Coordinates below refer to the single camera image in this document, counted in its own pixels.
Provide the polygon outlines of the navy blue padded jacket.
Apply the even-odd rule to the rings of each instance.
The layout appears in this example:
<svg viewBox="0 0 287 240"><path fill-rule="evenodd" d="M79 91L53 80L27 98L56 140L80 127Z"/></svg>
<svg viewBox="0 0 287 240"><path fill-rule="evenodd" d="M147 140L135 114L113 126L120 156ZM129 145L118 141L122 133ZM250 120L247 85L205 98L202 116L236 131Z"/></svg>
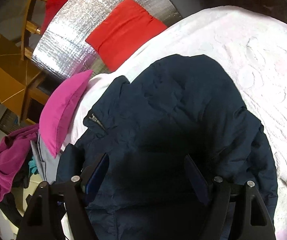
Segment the navy blue padded jacket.
<svg viewBox="0 0 287 240"><path fill-rule="evenodd" d="M275 161L261 121L221 65L172 55L134 81L117 77L67 145L57 181L105 153L109 169L86 212L99 239L197 239L205 211L184 167L189 155L209 184L252 180L268 213L277 204Z"/></svg>

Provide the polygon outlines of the grey garment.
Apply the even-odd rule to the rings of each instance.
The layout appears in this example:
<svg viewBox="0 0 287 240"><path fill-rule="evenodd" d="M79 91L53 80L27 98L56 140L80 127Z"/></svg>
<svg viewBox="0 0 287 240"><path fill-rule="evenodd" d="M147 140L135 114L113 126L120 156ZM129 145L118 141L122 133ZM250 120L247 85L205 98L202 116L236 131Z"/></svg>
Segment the grey garment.
<svg viewBox="0 0 287 240"><path fill-rule="evenodd" d="M31 149L42 180L53 184L56 181L61 152L56 157L53 157L40 135L38 135L36 141L31 141Z"/></svg>

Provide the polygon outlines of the teal garment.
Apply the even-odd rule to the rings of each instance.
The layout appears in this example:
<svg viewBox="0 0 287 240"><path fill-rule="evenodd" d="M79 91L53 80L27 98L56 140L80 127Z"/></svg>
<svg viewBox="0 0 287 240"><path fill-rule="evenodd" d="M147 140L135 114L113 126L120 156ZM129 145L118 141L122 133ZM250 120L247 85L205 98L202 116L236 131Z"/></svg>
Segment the teal garment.
<svg viewBox="0 0 287 240"><path fill-rule="evenodd" d="M28 162L28 171L29 171L29 177L39 173L38 168L37 168L37 164L36 164L33 156L31 157L31 159Z"/></svg>

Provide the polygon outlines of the purple fleece garment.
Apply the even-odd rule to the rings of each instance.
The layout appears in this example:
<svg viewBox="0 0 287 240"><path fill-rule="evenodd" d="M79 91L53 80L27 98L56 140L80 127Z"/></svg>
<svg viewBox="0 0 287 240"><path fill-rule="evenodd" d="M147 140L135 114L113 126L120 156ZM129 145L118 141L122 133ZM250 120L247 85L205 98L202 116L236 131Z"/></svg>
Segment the purple fleece garment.
<svg viewBox="0 0 287 240"><path fill-rule="evenodd" d="M38 138L39 124L26 126L10 133L0 142L0 202L9 193L15 175L31 150L31 141Z"/></svg>

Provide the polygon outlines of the magenta pillow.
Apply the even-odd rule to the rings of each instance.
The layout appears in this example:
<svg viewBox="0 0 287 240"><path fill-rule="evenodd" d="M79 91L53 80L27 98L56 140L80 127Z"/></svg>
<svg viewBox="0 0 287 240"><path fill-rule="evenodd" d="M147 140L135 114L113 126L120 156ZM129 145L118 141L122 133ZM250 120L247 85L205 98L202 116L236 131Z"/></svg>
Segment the magenta pillow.
<svg viewBox="0 0 287 240"><path fill-rule="evenodd" d="M46 102L39 120L39 133L52 157L56 157L68 133L80 98L89 83L92 70L63 81Z"/></svg>

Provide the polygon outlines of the brown wooden pillar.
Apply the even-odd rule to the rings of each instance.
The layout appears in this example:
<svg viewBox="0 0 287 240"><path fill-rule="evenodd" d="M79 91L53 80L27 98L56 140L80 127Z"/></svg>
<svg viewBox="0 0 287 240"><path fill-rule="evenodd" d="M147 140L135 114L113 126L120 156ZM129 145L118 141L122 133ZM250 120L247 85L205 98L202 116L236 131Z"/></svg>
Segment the brown wooden pillar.
<svg viewBox="0 0 287 240"><path fill-rule="evenodd" d="M39 122L49 96L38 89L46 75L0 34L0 103L28 124Z"/></svg>

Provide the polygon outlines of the white pink bed blanket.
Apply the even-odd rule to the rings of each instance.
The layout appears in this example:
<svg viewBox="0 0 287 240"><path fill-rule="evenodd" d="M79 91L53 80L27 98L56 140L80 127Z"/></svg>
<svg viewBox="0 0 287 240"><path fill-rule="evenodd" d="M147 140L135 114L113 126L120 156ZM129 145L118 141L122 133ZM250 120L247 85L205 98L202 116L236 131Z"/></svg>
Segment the white pink bed blanket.
<svg viewBox="0 0 287 240"><path fill-rule="evenodd" d="M287 24L279 20L233 6L184 18L142 45L115 72L89 81L64 142L74 144L85 132L86 113L113 79L123 75L133 81L150 64L173 54L216 60L261 120L277 168L276 237L287 239Z"/></svg>

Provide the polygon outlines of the silver foil insulation panel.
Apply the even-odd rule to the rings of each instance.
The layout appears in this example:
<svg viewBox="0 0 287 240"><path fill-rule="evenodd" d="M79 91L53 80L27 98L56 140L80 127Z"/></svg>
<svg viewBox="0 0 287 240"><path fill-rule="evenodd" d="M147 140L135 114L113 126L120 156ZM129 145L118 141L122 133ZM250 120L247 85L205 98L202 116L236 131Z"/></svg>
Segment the silver foil insulation panel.
<svg viewBox="0 0 287 240"><path fill-rule="evenodd" d="M86 38L123 0L68 0L56 13L32 54L32 62L58 80L92 69L106 72ZM170 0L134 0L170 27L182 19Z"/></svg>

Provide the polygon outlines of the red pillow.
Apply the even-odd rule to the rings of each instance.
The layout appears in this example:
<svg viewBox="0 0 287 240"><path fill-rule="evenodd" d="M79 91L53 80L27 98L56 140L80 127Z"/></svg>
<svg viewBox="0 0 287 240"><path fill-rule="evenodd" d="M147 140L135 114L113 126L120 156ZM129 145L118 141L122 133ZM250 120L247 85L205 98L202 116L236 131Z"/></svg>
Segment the red pillow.
<svg viewBox="0 0 287 240"><path fill-rule="evenodd" d="M86 38L111 72L167 26L133 0L123 0Z"/></svg>

